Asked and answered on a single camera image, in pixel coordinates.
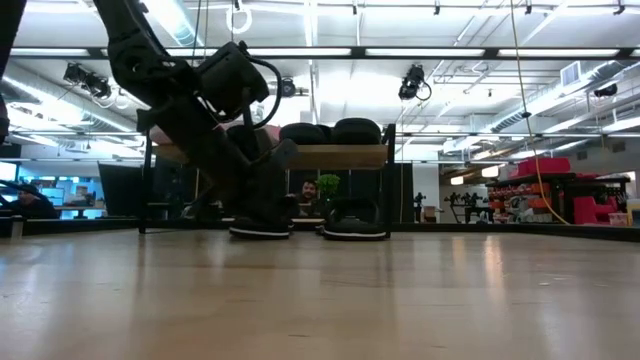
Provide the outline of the red storage rack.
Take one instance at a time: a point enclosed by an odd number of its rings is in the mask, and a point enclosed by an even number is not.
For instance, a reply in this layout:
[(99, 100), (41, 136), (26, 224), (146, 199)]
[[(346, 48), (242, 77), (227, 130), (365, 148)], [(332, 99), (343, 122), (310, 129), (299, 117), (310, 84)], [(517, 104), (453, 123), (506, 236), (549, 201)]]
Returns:
[(500, 224), (627, 226), (627, 175), (580, 173), (567, 158), (531, 157), (487, 185), (491, 220)]

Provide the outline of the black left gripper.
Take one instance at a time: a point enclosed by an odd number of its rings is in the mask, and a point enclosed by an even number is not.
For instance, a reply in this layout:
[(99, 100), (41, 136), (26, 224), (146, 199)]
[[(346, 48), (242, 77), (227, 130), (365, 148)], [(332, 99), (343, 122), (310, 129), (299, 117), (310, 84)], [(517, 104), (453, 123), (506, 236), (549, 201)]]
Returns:
[(294, 203), (286, 196), (285, 171), (298, 154), (291, 139), (281, 141), (254, 163), (242, 154), (213, 114), (195, 97), (169, 98), (138, 110), (138, 129), (157, 126), (209, 183), (202, 207), (219, 201), (246, 222), (287, 223)]

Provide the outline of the black ceiling light rail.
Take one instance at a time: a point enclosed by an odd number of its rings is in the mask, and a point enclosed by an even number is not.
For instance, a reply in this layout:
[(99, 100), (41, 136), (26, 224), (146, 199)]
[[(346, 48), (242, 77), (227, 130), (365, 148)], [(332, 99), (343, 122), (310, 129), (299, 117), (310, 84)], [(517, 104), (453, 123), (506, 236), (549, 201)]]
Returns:
[[(170, 56), (199, 59), (218, 48), (168, 48)], [(251, 56), (264, 59), (404, 59), (404, 60), (632, 60), (640, 61), (640, 47), (634, 48), (557, 48), (557, 47), (251, 47)], [(10, 51), (16, 58), (106, 60), (108, 50), (100, 47), (17, 47)]]

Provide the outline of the black monitor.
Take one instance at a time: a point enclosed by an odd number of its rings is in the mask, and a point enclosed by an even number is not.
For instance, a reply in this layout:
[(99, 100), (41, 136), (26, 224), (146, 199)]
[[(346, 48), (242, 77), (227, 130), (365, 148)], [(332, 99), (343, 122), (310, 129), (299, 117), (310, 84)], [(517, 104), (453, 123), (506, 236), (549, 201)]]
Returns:
[(142, 169), (99, 163), (104, 204), (109, 217), (135, 217), (142, 211)]

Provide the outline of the person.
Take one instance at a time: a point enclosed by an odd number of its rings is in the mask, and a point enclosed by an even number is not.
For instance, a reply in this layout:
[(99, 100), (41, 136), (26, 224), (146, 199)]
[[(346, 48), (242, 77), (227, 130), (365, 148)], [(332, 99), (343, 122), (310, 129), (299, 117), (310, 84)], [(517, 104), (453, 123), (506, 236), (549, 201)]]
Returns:
[(305, 180), (300, 193), (286, 195), (290, 206), (287, 215), (291, 218), (319, 217), (321, 204), (315, 180)]
[(7, 186), (17, 191), (18, 198), (7, 202), (0, 195), (0, 210), (10, 211), (13, 215), (29, 219), (59, 218), (54, 205), (34, 185), (7, 183)]

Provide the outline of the green potted plant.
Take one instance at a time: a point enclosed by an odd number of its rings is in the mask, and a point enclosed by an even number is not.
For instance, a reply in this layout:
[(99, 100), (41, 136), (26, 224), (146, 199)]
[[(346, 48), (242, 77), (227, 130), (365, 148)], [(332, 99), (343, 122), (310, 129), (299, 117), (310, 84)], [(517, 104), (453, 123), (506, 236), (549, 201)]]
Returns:
[(317, 187), (320, 198), (328, 202), (338, 193), (340, 177), (336, 174), (323, 174), (317, 179)]

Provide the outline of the black flip-flop with white stripe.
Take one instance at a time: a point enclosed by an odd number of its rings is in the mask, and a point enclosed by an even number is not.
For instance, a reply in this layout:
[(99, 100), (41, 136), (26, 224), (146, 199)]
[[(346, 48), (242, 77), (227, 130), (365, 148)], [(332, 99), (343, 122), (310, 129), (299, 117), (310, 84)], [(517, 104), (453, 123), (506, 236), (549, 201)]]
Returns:
[(326, 240), (335, 241), (382, 241), (386, 233), (378, 205), (367, 198), (332, 199), (320, 227)]
[(289, 238), (292, 227), (288, 218), (267, 222), (242, 216), (230, 223), (229, 233), (240, 239), (282, 240)]

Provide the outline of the wooden shelf with black frame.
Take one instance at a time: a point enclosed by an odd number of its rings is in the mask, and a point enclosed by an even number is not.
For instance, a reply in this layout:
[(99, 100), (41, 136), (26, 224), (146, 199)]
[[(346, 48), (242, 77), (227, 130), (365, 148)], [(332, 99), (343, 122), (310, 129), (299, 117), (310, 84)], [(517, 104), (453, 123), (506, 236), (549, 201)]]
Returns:
[[(387, 145), (298, 145), (293, 153), (282, 155), (278, 168), (284, 170), (384, 170), (388, 175), (387, 165), (394, 161), (389, 156), (394, 152)], [(149, 200), (142, 204), (143, 215), (139, 216), (138, 230), (140, 234), (149, 233), (151, 229), (177, 230), (227, 230), (233, 223), (232, 217), (215, 218), (214, 220), (152, 220), (148, 215), (151, 207)]]

